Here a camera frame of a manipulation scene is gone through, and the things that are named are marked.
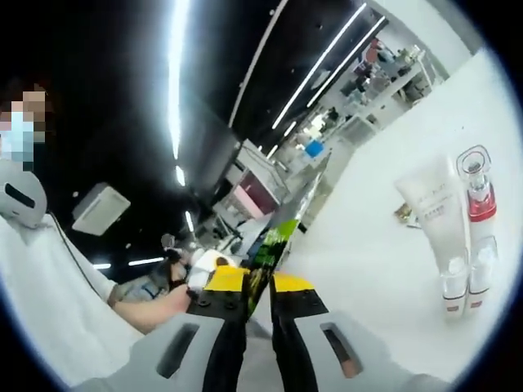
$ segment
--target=white tabletop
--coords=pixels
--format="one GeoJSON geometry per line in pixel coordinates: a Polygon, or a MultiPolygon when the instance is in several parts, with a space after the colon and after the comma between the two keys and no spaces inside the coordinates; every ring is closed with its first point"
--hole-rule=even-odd
{"type": "MultiPolygon", "coordinates": [[[[477,356],[512,297],[520,268],[523,157],[518,112],[503,83],[480,52],[358,149],[282,268],[311,281],[331,310],[346,311],[381,337],[401,366],[447,381],[477,356]],[[493,160],[500,262],[482,309],[448,323],[426,237],[392,215],[403,202],[393,182],[437,154],[455,158],[476,144],[493,160]]],[[[267,292],[254,317],[271,329],[267,292]]]]}

